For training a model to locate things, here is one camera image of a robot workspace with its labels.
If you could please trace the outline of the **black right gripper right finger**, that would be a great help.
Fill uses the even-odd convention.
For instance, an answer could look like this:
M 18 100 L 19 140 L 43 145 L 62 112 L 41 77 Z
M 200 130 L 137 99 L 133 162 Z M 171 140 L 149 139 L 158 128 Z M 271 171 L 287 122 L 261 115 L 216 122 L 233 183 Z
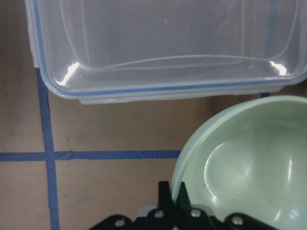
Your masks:
M 179 213 L 190 213 L 191 203 L 184 182 L 181 182 L 177 195 L 177 209 Z

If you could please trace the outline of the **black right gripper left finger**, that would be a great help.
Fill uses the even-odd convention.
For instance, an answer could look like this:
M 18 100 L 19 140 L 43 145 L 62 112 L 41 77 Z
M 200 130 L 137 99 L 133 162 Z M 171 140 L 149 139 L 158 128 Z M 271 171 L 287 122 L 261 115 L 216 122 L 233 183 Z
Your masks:
M 168 181 L 158 182 L 158 210 L 162 211 L 163 215 L 176 216 L 176 207 L 171 196 Z

